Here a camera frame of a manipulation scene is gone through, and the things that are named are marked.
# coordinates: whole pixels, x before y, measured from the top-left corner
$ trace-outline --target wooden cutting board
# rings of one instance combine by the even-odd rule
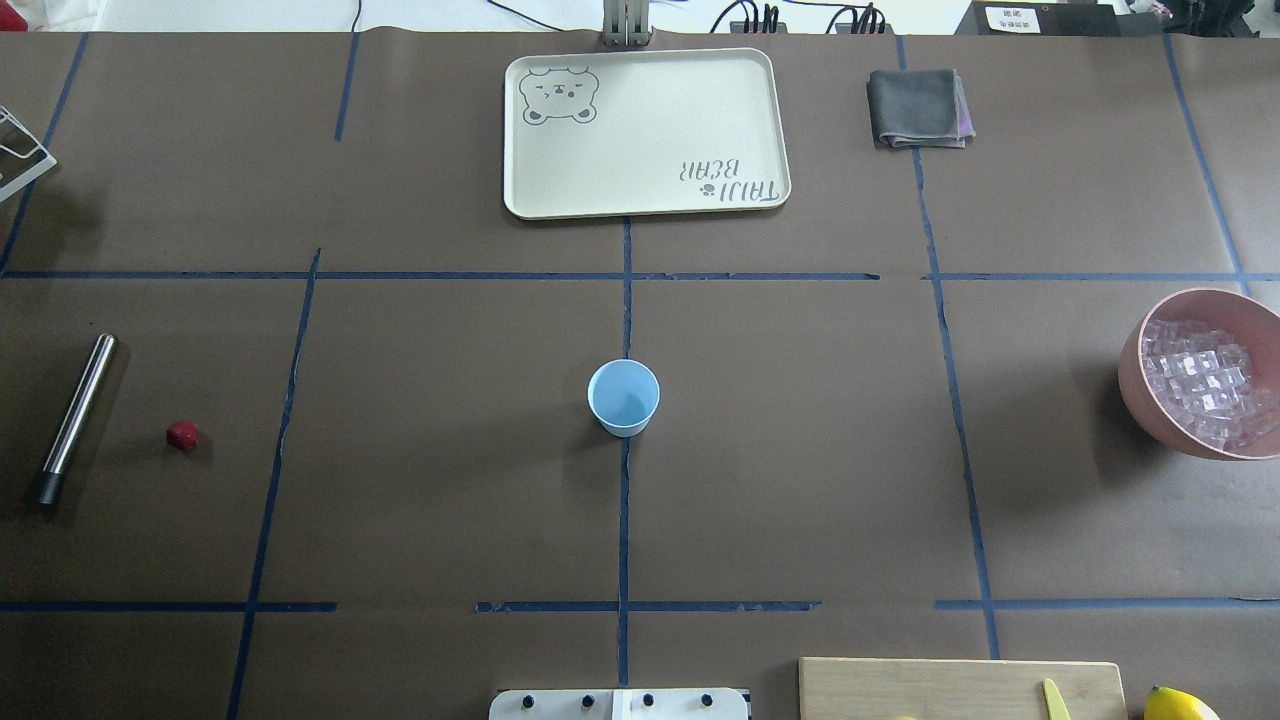
[[[1128,720],[1111,662],[800,659],[801,720],[1046,720],[1050,678],[1071,720]]]

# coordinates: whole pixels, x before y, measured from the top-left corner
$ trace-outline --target bear illustration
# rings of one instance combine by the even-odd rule
[[[590,69],[577,73],[568,68],[549,68],[541,73],[529,72],[520,78],[520,94],[525,96],[525,122],[540,126],[547,118],[573,118],[579,123],[595,119],[591,101],[600,88],[600,78]]]

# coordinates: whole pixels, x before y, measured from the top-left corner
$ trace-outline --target stainless steel tube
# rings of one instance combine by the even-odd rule
[[[111,363],[115,345],[115,336],[97,336],[93,351],[84,365],[84,373],[81,374],[81,382],[76,386],[76,395],[72,396],[67,415],[63,416],[63,424],[58,428],[58,436],[54,437],[54,445],[49,448],[49,457],[45,459],[44,468],[31,483],[31,489],[27,493],[28,505],[42,510],[52,510],[58,506],[67,461],[70,460],[72,451],[76,450],[76,441],[79,439],[81,429],[88,418],[88,410],[106,377],[106,368]]]

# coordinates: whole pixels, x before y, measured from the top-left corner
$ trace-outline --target metal bracket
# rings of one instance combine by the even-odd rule
[[[649,45],[649,0],[604,0],[604,44],[622,47]]]
[[[506,691],[489,720],[750,720],[746,697],[731,688]]]

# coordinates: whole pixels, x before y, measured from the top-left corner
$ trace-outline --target light blue cup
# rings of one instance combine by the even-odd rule
[[[617,437],[644,429],[658,409],[658,378],[635,360],[611,360],[586,383],[586,404],[595,419]]]

